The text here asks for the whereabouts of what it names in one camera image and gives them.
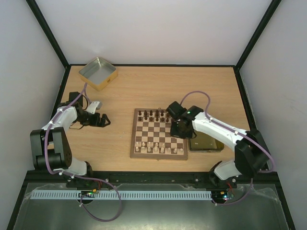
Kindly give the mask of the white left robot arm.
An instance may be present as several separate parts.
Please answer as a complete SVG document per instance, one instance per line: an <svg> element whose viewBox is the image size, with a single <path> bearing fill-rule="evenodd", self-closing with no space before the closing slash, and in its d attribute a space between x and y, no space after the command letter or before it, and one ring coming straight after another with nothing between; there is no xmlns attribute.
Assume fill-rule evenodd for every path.
<svg viewBox="0 0 307 230"><path fill-rule="evenodd" d="M106 127L111 124L106 114L97 112L102 103L92 101L79 92L71 92L69 100L60 103L48 124L30 133L33 165L51 174L92 177L90 163L72 156L66 131L75 123L81 127Z"/></svg>

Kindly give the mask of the gold tin lid tray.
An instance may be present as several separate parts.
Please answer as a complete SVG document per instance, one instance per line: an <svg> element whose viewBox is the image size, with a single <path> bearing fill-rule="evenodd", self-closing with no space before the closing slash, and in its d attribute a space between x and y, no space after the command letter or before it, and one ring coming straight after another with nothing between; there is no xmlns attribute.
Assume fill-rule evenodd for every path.
<svg viewBox="0 0 307 230"><path fill-rule="evenodd" d="M196 136L188 139L190 152L221 152L224 144L211 136L195 131Z"/></svg>

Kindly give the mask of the dark chess pieces row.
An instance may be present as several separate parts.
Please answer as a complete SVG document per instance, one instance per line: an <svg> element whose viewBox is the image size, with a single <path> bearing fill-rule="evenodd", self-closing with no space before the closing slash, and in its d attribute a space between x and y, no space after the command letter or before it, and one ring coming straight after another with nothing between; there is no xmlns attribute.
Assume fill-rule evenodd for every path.
<svg viewBox="0 0 307 230"><path fill-rule="evenodd" d="M136 109L136 120L138 122L157 122L157 123L171 123L172 118L162 109Z"/></svg>

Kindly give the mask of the empty gold tin box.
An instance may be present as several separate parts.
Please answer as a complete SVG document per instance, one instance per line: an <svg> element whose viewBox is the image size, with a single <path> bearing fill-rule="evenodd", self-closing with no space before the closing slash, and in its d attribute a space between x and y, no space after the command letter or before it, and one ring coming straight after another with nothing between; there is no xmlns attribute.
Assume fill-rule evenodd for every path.
<svg viewBox="0 0 307 230"><path fill-rule="evenodd" d="M82 81L101 91L118 76L118 70L102 57L96 57L85 65L79 74Z"/></svg>

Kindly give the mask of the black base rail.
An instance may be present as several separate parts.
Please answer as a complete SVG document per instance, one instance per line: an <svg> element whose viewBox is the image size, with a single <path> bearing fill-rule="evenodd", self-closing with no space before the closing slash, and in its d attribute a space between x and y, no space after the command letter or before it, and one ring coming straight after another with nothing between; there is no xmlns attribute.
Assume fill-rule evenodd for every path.
<svg viewBox="0 0 307 230"><path fill-rule="evenodd" d="M107 172L94 171L95 179L103 179L113 185L121 184L179 184L208 190L237 188L231 178L213 184L208 172Z"/></svg>

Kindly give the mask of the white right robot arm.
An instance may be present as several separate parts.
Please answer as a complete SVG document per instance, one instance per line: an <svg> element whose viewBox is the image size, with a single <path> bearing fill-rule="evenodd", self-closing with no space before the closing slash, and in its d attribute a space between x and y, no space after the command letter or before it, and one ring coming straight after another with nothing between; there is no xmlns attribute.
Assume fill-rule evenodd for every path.
<svg viewBox="0 0 307 230"><path fill-rule="evenodd" d="M254 176L272 157L266 149L261 133L252 129L246 131L221 122L197 106L190 109L174 101L166 109L173 119L171 136L188 139L195 132L201 132L222 142L235 154L230 161L221 161L213 167L209 182L213 187L221 187L228 178L243 175Z"/></svg>

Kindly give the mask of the wooden chess board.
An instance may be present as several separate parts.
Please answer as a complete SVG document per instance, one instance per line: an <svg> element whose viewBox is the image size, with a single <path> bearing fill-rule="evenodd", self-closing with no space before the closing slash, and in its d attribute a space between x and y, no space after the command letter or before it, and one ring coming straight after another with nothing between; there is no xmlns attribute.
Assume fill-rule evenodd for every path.
<svg viewBox="0 0 307 230"><path fill-rule="evenodd" d="M130 157L139 159L156 159L156 160L187 160L188 149L187 141L184 139L172 137L170 135L171 123L157 123L157 122L138 122L134 110L132 135L130 144ZM140 143L139 152L135 151L136 142ZM159 153L141 153L142 142L152 142L153 149L155 143L159 143ZM160 153L162 143L165 143L165 153ZM167 149L171 148L171 154L167 153ZM173 153L173 150L177 148L177 154ZM179 154L179 150L184 149L184 155Z"/></svg>

